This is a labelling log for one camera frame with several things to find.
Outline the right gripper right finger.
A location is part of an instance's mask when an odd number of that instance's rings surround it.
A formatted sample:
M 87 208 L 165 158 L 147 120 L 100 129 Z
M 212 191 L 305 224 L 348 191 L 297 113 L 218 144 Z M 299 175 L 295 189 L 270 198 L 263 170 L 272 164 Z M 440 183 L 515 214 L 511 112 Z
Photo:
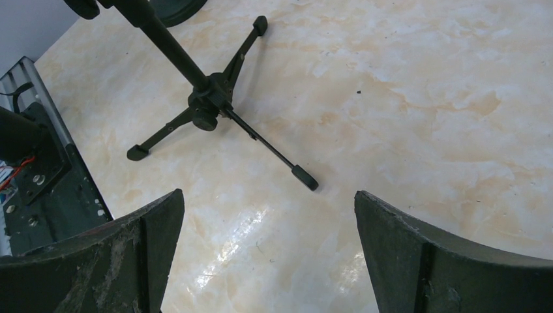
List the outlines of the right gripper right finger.
M 366 191 L 357 229 L 380 312 L 551 312 L 552 262 L 459 237 Z

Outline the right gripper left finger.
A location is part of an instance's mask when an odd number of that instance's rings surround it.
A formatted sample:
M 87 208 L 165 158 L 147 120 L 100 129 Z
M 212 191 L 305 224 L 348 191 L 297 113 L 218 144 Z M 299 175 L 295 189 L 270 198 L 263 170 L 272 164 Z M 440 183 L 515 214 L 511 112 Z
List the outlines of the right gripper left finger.
M 1 258 L 2 312 L 160 312 L 183 192 L 58 243 Z

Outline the small black tripod stand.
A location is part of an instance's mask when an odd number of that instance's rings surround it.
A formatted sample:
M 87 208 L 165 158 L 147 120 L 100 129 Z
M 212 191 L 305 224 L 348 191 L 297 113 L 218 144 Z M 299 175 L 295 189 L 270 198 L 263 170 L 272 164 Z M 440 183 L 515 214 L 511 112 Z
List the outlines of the small black tripod stand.
M 267 140 L 242 120 L 232 106 L 233 90 L 243 66 L 245 55 L 256 41 L 268 29 L 265 16 L 258 16 L 252 24 L 252 30 L 235 53 L 223 72 L 205 75 L 189 54 L 178 43 L 175 37 L 156 16 L 150 1 L 67 1 L 66 4 L 80 17 L 92 20 L 100 14 L 100 7 L 115 7 L 134 27 L 150 39 L 165 55 L 171 64 L 192 85 L 188 97 L 188 108 L 172 119 L 141 144 L 136 144 L 127 151 L 127 158 L 140 161 L 147 157 L 151 148 L 169 136 L 177 128 L 192 123 L 204 131 L 213 131 L 218 125 L 219 116 L 237 123 L 253 140 L 258 140 L 275 154 L 291 170 L 291 173 L 311 191 L 319 184 L 306 170 L 293 164 Z

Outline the round base microphone stand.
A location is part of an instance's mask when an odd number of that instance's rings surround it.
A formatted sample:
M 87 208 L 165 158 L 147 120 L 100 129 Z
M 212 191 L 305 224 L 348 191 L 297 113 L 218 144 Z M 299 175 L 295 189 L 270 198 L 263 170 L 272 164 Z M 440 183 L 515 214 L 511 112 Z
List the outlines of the round base microphone stand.
M 187 21 L 201 10 L 207 0 L 150 0 L 156 16 L 166 27 Z

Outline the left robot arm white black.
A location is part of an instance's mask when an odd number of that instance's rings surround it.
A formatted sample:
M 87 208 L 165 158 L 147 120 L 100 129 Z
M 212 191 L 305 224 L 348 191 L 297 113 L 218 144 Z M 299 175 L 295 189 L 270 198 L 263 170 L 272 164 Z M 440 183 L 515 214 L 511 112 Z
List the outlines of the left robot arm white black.
M 47 134 L 45 124 L 1 108 L 1 161 L 13 165 L 25 158 L 38 157 Z

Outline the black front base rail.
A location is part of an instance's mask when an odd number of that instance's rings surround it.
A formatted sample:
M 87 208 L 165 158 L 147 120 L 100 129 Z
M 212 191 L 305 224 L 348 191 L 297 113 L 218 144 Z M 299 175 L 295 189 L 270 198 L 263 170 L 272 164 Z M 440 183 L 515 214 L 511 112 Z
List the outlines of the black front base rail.
M 1 255 L 17 256 L 112 220 L 34 62 L 23 57 L 1 76 L 1 108 L 48 129 L 39 156 L 1 161 Z

